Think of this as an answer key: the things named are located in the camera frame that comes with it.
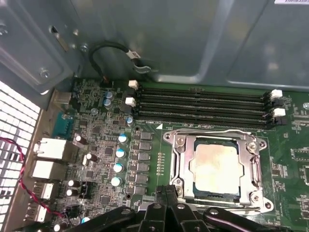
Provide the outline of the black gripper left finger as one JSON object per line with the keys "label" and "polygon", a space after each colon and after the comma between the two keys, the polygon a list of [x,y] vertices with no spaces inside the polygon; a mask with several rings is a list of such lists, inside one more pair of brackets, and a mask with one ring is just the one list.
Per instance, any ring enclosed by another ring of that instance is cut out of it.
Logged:
{"label": "black gripper left finger", "polygon": [[83,224],[84,232],[165,232],[167,217],[165,186],[158,186],[155,201],[144,210],[118,207]]}

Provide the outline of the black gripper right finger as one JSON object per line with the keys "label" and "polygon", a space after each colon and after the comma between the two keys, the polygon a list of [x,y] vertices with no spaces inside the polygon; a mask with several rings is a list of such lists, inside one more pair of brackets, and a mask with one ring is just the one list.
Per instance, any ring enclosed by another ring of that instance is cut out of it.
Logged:
{"label": "black gripper right finger", "polygon": [[265,226],[218,207],[210,207],[201,214],[177,199],[174,185],[167,186],[167,207],[174,220],[174,232],[290,232],[291,229]]}

